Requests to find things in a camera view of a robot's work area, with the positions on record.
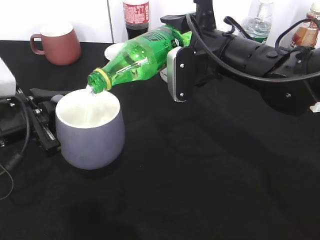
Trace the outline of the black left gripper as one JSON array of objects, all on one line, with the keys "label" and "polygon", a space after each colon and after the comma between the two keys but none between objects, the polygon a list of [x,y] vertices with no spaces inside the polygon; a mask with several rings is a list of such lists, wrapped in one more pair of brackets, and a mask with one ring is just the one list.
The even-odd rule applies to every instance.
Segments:
[{"label": "black left gripper", "polygon": [[[54,155],[61,147],[56,135],[56,105],[69,91],[52,91],[39,88],[29,89],[25,95],[18,87],[16,95],[23,100],[28,112],[30,139],[45,152]],[[0,99],[0,147],[16,143],[26,136],[23,107],[17,99]]]}]

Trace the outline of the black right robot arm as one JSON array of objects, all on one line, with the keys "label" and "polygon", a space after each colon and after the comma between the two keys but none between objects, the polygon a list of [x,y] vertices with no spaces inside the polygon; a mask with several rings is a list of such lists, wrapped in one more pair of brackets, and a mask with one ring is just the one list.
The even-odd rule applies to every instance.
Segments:
[{"label": "black right robot arm", "polygon": [[198,0],[196,12],[166,15],[161,22],[181,33],[191,32],[189,46],[167,54],[167,86],[184,102],[204,79],[225,77],[258,91],[274,110],[292,116],[320,110],[320,51],[310,46],[268,46],[254,41],[230,16],[227,32],[216,28],[213,3]]}]

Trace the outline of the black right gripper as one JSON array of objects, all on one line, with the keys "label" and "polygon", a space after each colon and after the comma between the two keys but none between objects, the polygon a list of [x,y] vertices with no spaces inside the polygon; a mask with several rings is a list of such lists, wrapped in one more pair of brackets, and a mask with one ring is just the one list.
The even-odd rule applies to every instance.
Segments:
[{"label": "black right gripper", "polygon": [[196,0],[196,12],[182,15],[165,15],[163,24],[177,29],[181,34],[191,32],[190,43],[185,43],[176,56],[176,93],[181,100],[193,94],[195,81],[207,70],[209,54],[201,45],[203,33],[216,29],[216,20],[211,0]]}]

